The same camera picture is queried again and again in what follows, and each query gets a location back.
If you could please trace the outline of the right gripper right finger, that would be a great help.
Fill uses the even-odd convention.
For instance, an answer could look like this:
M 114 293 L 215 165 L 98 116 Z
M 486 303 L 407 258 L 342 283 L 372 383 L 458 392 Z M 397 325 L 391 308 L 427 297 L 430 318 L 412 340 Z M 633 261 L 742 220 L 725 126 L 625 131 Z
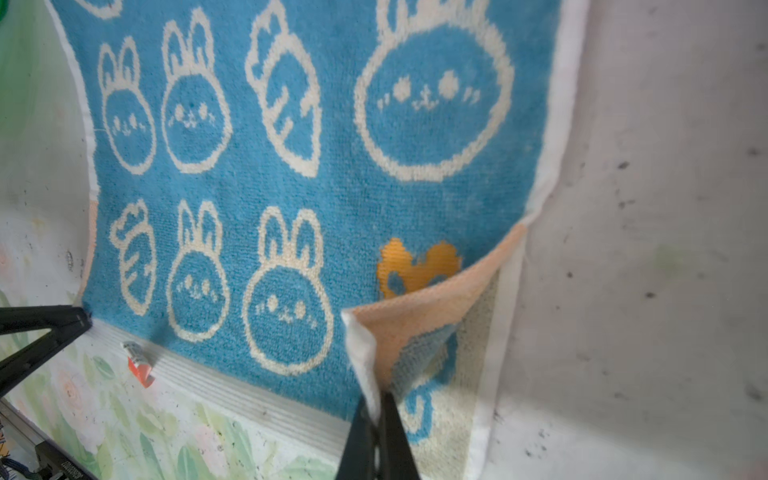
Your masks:
M 414 456 L 402 424 L 394 396 L 382 396 L 381 414 L 377 424 L 377 479 L 420 480 Z

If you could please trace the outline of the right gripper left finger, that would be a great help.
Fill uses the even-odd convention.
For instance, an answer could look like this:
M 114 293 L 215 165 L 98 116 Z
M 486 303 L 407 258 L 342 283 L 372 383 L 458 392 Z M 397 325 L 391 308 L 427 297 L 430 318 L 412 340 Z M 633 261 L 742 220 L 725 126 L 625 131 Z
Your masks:
M 369 415 L 366 400 L 362 397 L 351 422 L 335 479 L 376 479 L 376 451 L 377 427 Z

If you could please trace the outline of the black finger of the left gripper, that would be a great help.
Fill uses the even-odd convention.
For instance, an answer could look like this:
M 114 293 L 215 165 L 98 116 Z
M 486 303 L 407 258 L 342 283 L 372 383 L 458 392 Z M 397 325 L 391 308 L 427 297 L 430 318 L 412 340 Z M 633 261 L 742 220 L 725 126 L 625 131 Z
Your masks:
M 1 357 L 1 395 L 7 395 L 91 327 L 92 320 L 82 307 L 3 307 L 2 336 L 35 331 L 42 331 L 43 335 L 19 351 Z

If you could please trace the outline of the blue bunny pattern towel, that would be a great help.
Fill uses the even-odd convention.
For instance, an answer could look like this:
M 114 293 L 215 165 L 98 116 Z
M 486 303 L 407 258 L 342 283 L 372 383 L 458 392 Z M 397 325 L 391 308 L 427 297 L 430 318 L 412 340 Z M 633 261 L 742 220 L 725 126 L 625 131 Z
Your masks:
M 52 1 L 86 130 L 82 303 L 332 447 L 363 383 L 423 476 L 485 460 L 585 1 Z

